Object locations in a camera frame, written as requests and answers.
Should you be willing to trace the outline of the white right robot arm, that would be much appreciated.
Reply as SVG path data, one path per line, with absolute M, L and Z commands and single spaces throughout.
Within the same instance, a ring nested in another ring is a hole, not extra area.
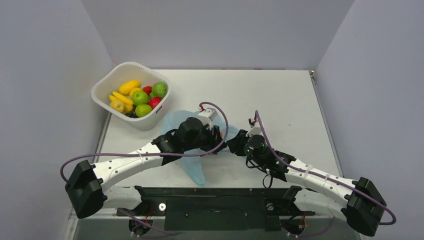
M 253 168 L 273 179 L 297 184 L 301 189 L 282 199 L 283 209 L 294 214 L 315 212 L 329 215 L 346 223 L 356 232 L 373 237 L 377 233 L 387 203 L 374 183 L 332 175 L 302 162 L 292 155 L 268 146 L 267 138 L 240 130 L 226 142 L 231 153 L 246 157 Z

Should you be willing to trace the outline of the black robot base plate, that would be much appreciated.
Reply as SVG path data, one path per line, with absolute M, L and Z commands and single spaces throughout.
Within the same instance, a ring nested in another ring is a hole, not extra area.
M 289 188 L 181 188 L 136 186 L 142 202 L 117 214 L 164 217 L 166 231 L 278 231 L 282 217 L 302 215 L 299 186 Z

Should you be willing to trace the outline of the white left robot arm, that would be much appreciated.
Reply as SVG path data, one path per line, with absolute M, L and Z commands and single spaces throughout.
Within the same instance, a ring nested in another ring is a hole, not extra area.
M 225 147 L 229 130 L 220 131 L 196 117 L 189 117 L 178 128 L 169 130 L 129 154 L 114 153 L 114 159 L 89 163 L 83 157 L 66 181 L 65 191 L 79 219 L 101 209 L 127 209 L 143 215 L 149 201 L 139 186 L 116 184 L 142 171 L 162 167 L 183 157 L 195 157 L 191 150 L 200 149 L 199 156 L 219 152 Z

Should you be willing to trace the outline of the light blue plastic bag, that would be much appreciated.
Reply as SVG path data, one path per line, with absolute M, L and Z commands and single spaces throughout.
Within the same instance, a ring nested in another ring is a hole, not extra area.
M 160 135 L 166 134 L 170 130 L 177 129 L 179 125 L 187 118 L 197 117 L 199 113 L 199 111 L 192 112 L 187 110 L 177 110 L 166 114 L 163 118 Z M 212 121 L 212 123 L 216 126 L 219 126 L 221 136 L 223 137 L 227 129 L 225 121 L 218 115 Z M 236 137 L 238 132 L 238 128 L 229 125 L 226 141 Z M 191 178 L 194 183 L 199 186 L 203 186 L 206 183 L 206 179 L 202 170 L 202 162 L 200 156 L 182 157 L 179 159 L 179 161 L 185 173 Z

